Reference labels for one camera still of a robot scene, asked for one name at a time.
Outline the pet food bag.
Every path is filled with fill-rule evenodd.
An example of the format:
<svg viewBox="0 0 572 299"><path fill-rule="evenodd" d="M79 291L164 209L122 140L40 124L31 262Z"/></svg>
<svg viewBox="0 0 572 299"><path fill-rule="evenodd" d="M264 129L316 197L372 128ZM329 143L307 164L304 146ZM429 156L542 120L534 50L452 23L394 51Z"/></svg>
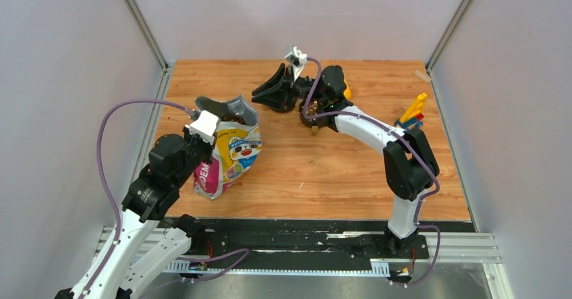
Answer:
<svg viewBox="0 0 572 299"><path fill-rule="evenodd" d="M259 115L241 95L228 101L201 96L195 104L221 119L210 163L202 163L193 174L194 192L214 200L253 166L262 150Z"/></svg>

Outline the yellow plastic scoop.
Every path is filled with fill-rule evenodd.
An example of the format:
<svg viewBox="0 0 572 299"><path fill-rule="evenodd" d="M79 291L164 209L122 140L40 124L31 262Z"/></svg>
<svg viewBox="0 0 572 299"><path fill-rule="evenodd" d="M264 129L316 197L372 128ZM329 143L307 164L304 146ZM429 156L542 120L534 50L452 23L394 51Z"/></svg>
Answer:
<svg viewBox="0 0 572 299"><path fill-rule="evenodd" d="M350 101L350 100L352 99L352 96L353 96L352 91L351 91L351 88L350 88L349 84L347 83L347 80L346 80L346 79L343 80L343 83L344 83L344 85L345 85L345 90L343 91L343 96L344 96L348 101Z"/></svg>

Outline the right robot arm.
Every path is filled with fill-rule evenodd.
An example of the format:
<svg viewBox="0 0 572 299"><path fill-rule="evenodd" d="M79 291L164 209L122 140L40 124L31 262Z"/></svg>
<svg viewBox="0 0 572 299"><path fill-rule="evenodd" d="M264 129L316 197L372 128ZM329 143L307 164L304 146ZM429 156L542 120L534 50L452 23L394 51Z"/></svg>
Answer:
<svg viewBox="0 0 572 299"><path fill-rule="evenodd" d="M419 232L421 203L432 194L440 173L426 135L404 130L365 114L349 96L340 65L326 66L315 78L297 77L294 65L282 63L275 74L252 91L252 102L278 113L297 109L303 125L330 128L359 140L381 154L387 185L394 193L393 211L384 231L384 247L393 256L411 250Z"/></svg>

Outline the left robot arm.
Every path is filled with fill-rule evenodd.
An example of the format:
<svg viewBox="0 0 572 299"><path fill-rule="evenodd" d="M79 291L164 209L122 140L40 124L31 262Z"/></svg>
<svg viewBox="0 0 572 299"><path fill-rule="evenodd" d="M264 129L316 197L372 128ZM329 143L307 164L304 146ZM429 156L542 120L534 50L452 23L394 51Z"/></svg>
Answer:
<svg viewBox="0 0 572 299"><path fill-rule="evenodd" d="M198 254L206 247L204 225L182 215L152 250L139 260L141 245L179 198L180 188L195 169L210 160L216 146L214 128L183 127L183 134L161 136L148 154L149 162L131 183L121 203L118 223L102 252L72 288L57 298L139 298L161 271L187 250Z"/></svg>

